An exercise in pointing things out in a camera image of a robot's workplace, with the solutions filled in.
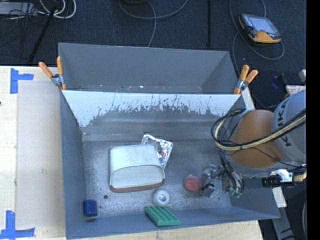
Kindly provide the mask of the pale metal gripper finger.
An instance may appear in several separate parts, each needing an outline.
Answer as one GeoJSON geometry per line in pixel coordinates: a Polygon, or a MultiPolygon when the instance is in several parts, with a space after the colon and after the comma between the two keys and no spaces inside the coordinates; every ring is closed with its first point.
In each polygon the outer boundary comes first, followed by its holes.
{"type": "Polygon", "coordinates": [[[216,190],[216,186],[213,182],[205,183],[200,189],[199,195],[202,197],[210,197],[216,190]]]}
{"type": "Polygon", "coordinates": [[[213,182],[224,173],[224,167],[211,164],[201,174],[201,182],[213,182]]]}

